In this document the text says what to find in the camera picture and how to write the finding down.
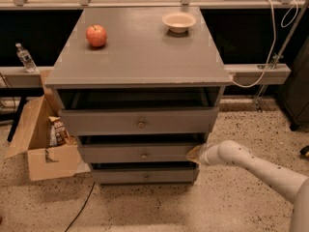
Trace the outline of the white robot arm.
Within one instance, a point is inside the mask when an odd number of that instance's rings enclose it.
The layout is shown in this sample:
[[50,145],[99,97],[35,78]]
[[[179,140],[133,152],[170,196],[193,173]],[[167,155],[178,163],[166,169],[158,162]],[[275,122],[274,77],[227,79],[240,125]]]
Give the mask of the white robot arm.
[[251,150],[233,140],[191,149],[186,158],[202,165],[240,167],[264,182],[294,205],[289,232],[309,232],[309,177],[254,156]]

